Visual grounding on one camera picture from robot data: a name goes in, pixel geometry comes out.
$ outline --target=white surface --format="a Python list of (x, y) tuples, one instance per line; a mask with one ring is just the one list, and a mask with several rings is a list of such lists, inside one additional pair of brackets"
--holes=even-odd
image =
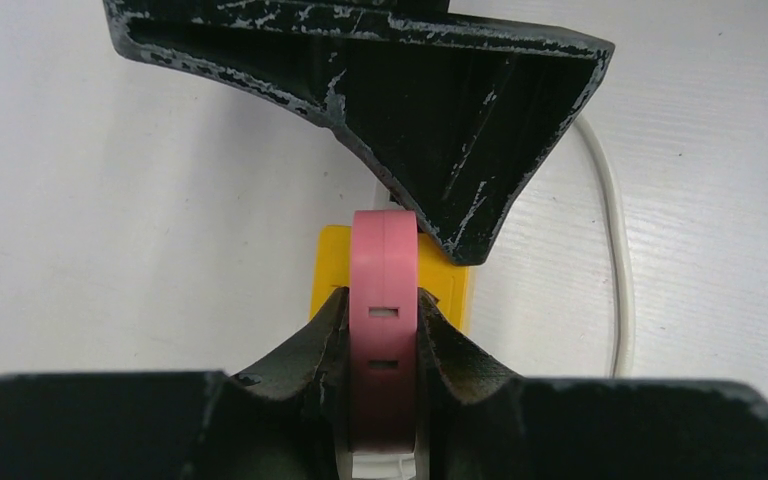
[[(0, 2), (0, 372), (236, 369), (304, 321), (316, 235), (374, 179), (324, 130), (118, 58), (99, 1)], [(768, 2), (453, 1), (614, 41), (587, 107), (616, 166), (639, 376), (768, 397)], [(477, 275), (473, 337), (535, 375), (602, 375), (611, 273), (580, 138)]]

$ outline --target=pink tape roll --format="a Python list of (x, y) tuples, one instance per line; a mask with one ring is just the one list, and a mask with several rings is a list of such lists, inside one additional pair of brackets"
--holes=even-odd
[(356, 212), (349, 281), (352, 451), (412, 452), (418, 247), (413, 212)]

